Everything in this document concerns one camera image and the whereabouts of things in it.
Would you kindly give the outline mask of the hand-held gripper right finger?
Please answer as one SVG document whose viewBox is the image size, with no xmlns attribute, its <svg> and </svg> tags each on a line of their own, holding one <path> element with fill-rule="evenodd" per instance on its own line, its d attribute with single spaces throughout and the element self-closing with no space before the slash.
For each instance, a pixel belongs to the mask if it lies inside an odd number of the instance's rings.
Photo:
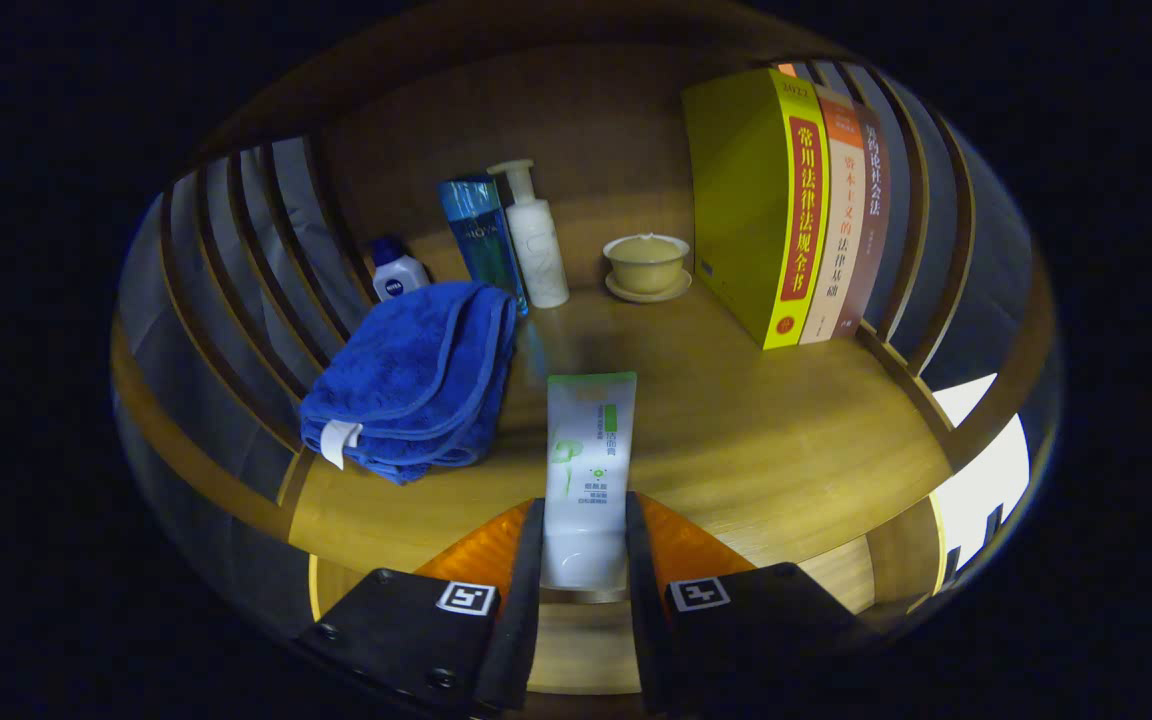
<svg viewBox="0 0 1152 720">
<path fill-rule="evenodd" d="M 872 647 L 869 626 L 799 564 L 751 564 L 641 492 L 626 497 L 626 550 L 649 714 L 782 715 Z"/>
</svg>

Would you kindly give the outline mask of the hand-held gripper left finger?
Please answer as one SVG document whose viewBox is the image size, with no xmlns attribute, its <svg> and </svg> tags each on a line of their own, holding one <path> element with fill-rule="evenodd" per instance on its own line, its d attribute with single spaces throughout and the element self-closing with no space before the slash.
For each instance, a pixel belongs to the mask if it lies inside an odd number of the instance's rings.
<svg viewBox="0 0 1152 720">
<path fill-rule="evenodd" d="M 545 502 L 532 498 L 419 571 L 371 570 L 294 647 L 411 717 L 524 707 L 541 598 Z"/>
</svg>

